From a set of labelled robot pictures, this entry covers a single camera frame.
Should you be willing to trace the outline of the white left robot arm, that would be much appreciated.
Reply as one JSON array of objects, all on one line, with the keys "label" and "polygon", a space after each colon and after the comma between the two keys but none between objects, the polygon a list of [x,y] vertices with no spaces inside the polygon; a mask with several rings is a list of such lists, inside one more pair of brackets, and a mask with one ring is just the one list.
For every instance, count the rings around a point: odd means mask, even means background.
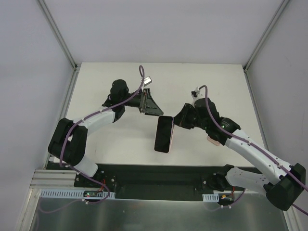
[{"label": "white left robot arm", "polygon": [[58,122],[48,146],[48,153],[85,174],[85,182],[89,186],[99,186],[102,181],[101,171],[98,165],[85,155],[87,138],[103,126],[118,121],[126,106],[138,108],[140,113],[147,116],[163,115],[149,88],[130,93],[126,82],[118,79],[112,83],[110,94],[96,112],[76,120],[62,118]]}]

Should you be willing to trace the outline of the pink silicone phone case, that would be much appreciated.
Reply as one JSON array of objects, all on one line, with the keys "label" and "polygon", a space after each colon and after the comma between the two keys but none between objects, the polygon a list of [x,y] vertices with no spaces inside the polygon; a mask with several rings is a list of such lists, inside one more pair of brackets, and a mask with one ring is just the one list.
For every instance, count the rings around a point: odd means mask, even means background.
[{"label": "pink silicone phone case", "polygon": [[209,136],[207,136],[207,140],[215,146],[220,146],[220,143],[218,141],[210,138]]}]

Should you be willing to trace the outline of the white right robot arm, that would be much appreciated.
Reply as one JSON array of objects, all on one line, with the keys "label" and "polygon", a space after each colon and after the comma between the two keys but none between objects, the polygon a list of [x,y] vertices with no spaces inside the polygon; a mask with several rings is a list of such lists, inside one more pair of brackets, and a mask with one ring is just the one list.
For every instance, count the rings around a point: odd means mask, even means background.
[{"label": "white right robot arm", "polygon": [[220,117],[210,99],[200,98],[194,104],[186,103],[174,122],[181,128],[204,130],[209,138],[237,152],[259,171],[254,173],[225,165],[206,179],[211,189],[221,192],[231,186],[249,189],[266,196],[282,211],[287,211],[307,190],[306,169],[301,164],[291,165],[255,144],[237,123]]}]

